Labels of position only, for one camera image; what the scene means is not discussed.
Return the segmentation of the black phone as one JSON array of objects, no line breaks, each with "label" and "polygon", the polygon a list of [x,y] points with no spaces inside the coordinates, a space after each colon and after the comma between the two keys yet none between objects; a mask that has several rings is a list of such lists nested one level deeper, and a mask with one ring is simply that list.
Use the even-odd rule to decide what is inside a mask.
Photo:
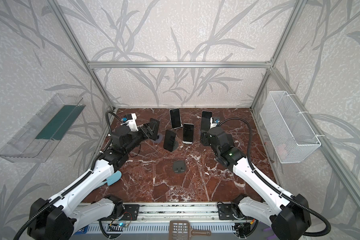
[{"label": "black phone", "polygon": [[171,130],[166,130],[164,139],[164,149],[173,152],[175,149],[176,133]]},{"label": "black phone", "polygon": [[149,127],[152,130],[151,140],[153,140],[153,141],[155,141],[157,139],[157,135],[159,133],[159,126],[160,126],[159,120],[150,118]]}]

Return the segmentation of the purple-edged phone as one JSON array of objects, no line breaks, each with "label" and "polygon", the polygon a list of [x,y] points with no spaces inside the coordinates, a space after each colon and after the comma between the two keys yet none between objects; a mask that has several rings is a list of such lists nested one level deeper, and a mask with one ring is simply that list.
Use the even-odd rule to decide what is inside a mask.
[{"label": "purple-edged phone", "polygon": [[211,118],[213,113],[210,111],[202,111],[201,132],[208,132],[211,128]]}]

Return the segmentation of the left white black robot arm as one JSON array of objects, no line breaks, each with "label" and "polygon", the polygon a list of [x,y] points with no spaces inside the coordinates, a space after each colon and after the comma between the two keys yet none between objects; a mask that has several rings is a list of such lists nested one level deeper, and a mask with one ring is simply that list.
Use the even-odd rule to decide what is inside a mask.
[{"label": "left white black robot arm", "polygon": [[23,232],[27,232],[35,240],[68,240],[94,221],[121,218],[125,213],[123,201],[112,195],[81,210],[77,207],[100,183],[123,166],[129,153],[141,142],[156,140],[159,126],[160,122],[155,119],[140,126],[131,119],[117,127],[111,133],[114,145],[101,153],[83,175],[49,199],[40,198],[32,204],[29,220],[14,239],[20,239]]}]

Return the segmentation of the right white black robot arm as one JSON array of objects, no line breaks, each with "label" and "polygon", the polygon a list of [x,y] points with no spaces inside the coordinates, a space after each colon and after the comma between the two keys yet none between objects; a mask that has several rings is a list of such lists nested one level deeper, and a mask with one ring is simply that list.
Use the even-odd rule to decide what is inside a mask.
[{"label": "right white black robot arm", "polygon": [[201,143],[211,147],[216,160],[250,185],[263,199],[258,202],[242,197],[237,203],[240,216],[252,217],[270,226],[280,240],[298,240],[301,236],[323,237],[331,232],[330,222],[310,209],[305,197],[273,182],[239,150],[233,137],[221,127],[201,132]]}]

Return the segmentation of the grey round stand far left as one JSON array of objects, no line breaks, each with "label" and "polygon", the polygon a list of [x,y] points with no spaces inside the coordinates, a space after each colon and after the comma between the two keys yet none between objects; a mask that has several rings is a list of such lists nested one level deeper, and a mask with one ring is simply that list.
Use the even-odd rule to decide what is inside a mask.
[{"label": "grey round stand far left", "polygon": [[157,143],[157,144],[159,144],[162,140],[163,140],[163,135],[162,134],[158,134],[157,135],[157,139],[154,141],[154,143]]}]

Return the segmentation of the teal-edged phone on white stand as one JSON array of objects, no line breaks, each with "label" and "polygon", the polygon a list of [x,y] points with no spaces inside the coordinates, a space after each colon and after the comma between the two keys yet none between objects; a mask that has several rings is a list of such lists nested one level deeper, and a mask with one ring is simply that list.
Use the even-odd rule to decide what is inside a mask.
[{"label": "teal-edged phone on white stand", "polygon": [[183,143],[192,144],[194,141],[194,125],[184,124],[183,125]]}]

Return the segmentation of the white-edged phone at back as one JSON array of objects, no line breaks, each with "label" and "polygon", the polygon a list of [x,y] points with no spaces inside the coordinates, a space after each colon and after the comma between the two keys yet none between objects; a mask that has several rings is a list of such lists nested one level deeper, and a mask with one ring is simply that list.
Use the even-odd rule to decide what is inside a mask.
[{"label": "white-edged phone at back", "polygon": [[180,109],[170,109],[170,120],[171,120],[172,129],[178,129],[183,126]]}]

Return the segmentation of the dark grey front stand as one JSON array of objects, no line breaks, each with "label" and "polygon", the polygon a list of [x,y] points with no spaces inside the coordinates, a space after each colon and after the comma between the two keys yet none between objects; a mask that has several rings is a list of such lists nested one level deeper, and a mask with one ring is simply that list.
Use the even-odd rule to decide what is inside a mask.
[{"label": "dark grey front stand", "polygon": [[175,161],[173,163],[173,171],[175,174],[184,173],[187,170],[185,161]]}]

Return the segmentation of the light blue plastic trowel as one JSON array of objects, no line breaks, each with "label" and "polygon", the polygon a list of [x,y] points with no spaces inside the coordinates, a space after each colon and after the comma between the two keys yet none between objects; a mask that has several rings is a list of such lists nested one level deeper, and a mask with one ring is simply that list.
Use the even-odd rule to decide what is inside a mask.
[{"label": "light blue plastic trowel", "polygon": [[112,174],[110,177],[106,178],[105,184],[108,186],[113,185],[117,181],[119,181],[122,177],[122,173],[120,171],[116,171],[114,174]]}]

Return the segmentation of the brown plastic scoop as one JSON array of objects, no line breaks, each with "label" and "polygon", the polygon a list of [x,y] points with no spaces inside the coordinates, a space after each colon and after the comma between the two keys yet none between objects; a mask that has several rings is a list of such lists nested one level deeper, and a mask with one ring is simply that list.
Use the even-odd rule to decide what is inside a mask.
[{"label": "brown plastic scoop", "polygon": [[193,236],[211,236],[211,231],[194,230],[188,221],[170,221],[169,240],[190,240]]}]

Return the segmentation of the blue black tool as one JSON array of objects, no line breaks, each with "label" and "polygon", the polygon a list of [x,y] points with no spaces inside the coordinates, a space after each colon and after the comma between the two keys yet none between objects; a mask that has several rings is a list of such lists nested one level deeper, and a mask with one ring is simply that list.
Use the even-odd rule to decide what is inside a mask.
[{"label": "blue black tool", "polygon": [[82,229],[78,230],[76,233],[74,233],[74,235],[82,235],[82,234],[86,234],[88,232],[88,227],[89,226],[85,226]]}]

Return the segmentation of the purple pink toy rake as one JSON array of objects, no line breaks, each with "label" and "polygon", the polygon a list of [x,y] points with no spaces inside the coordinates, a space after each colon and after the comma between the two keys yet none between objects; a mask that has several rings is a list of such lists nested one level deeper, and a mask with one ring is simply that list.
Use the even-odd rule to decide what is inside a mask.
[{"label": "purple pink toy rake", "polygon": [[263,234],[267,235],[266,240],[272,240],[275,237],[271,227],[263,229]]}]

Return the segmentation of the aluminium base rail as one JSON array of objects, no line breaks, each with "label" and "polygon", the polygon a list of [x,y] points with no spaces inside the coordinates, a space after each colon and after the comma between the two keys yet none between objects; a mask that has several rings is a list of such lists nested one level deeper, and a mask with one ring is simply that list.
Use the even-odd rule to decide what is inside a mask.
[{"label": "aluminium base rail", "polygon": [[233,233],[238,230],[235,224],[249,223],[252,217],[238,217],[230,204],[222,203],[137,203],[124,205],[124,213],[120,217],[108,214],[95,216],[91,210],[102,203],[92,205],[80,204],[71,215],[78,219],[74,224],[73,233],[88,227],[86,234],[108,235],[121,234],[164,234],[169,232],[170,221],[188,221],[195,230],[211,231],[212,233]]}]

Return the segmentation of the clear plastic wall bin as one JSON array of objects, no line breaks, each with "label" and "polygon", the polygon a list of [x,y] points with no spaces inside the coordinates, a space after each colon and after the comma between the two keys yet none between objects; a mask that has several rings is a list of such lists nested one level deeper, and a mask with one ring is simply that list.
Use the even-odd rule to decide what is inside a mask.
[{"label": "clear plastic wall bin", "polygon": [[46,162],[85,107],[82,97],[55,94],[0,149],[0,157],[11,163]]}]

